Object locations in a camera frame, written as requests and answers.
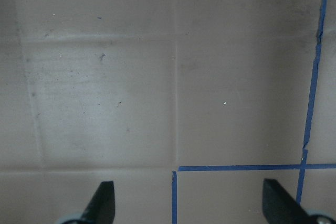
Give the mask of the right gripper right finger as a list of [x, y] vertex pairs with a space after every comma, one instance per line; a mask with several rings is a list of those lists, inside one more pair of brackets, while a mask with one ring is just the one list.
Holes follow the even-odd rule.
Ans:
[[264, 179], [262, 211], [269, 224], [335, 223], [322, 214], [308, 214], [275, 179]]

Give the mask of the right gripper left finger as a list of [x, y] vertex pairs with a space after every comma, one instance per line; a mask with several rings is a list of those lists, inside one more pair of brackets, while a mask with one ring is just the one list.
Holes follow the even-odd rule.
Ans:
[[101, 182], [79, 217], [67, 217], [59, 223], [113, 223], [115, 203], [114, 182]]

